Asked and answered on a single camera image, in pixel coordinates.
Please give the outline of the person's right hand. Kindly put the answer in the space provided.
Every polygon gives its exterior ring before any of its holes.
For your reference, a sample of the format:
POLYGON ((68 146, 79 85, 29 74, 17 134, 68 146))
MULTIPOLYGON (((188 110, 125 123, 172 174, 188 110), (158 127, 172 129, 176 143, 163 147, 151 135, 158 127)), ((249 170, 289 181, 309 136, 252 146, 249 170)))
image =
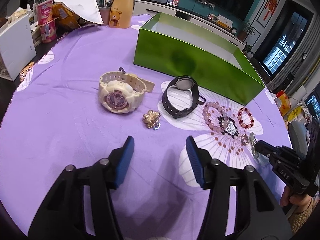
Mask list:
POLYGON ((284 191, 281 195, 280 199, 280 206, 285 207, 289 203, 292 205, 296 205, 296 212, 303 213, 312 203, 313 198, 310 197, 308 194, 293 194, 292 190, 288 187, 284 187, 284 191))

